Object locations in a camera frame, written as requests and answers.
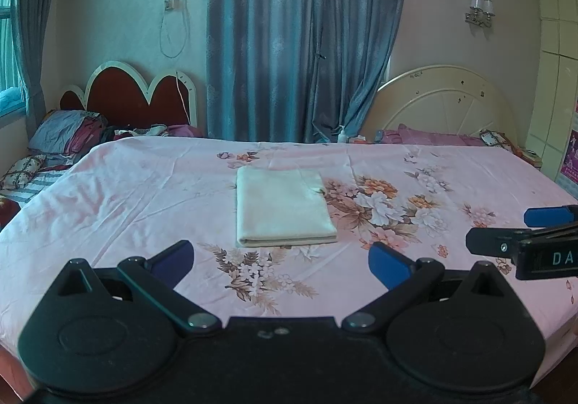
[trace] floral bed sheet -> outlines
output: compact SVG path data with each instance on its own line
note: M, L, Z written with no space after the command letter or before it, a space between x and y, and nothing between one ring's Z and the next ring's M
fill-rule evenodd
M247 164L319 170L338 242L235 247L236 170ZM176 290L225 323L233 315L339 323L386 291L368 268L372 242L470 269L483 259L465 248L473 226L520 227L528 207L570 203L500 148L126 138L94 148L0 233L0 344L16 354L25 321L73 257L108 267L187 239L195 265ZM509 261L489 260L547 338L539 379L577 342L578 280L522 282Z

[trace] wall outlet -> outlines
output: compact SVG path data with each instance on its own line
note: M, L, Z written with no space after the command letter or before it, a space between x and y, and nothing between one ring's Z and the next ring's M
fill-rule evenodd
M178 0L165 0L165 11L172 11L178 9Z

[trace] folded towel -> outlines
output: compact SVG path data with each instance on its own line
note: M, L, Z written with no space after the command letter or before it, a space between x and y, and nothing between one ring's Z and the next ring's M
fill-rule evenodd
M244 166L237 173L237 243L241 247L337 241L324 186L310 170Z

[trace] poster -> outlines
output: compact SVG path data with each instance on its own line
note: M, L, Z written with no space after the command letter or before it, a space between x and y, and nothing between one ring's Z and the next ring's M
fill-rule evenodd
M568 141L560 174L568 177L574 184L578 184L578 154L576 154L576 150L578 150L578 132L573 130L570 134L570 141Z
M562 167L556 177L556 184L578 199L578 102L572 118L572 128Z

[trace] power cord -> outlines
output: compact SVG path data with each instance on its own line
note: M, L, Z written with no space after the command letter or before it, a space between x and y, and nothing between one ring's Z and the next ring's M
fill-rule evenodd
M180 50L178 51L178 53L176 55L169 55L169 54L165 53L165 51L163 50L163 27L165 25L165 15L166 14L167 14L167 11L163 8L163 18L161 19L161 27L159 28L159 31L158 31L158 43L159 43L159 46L161 48L161 53L167 58L174 59L174 58L177 58L181 53L183 53L184 48L187 45L187 40L189 39L189 36L190 36L189 0L183 0L181 15L183 16L184 39L183 39L183 46L180 48ZM167 34L167 40L169 42L169 45L172 48L171 36L170 36L168 31L166 32L166 34Z
M191 125L191 117L189 116L189 113L187 112L187 106L184 105L183 94L181 93L180 86L178 85L178 76L177 76L176 71L174 72L174 77L176 78L176 81L177 81L177 94L180 97L181 102L183 104L184 115L187 116L187 122L189 123L189 125Z

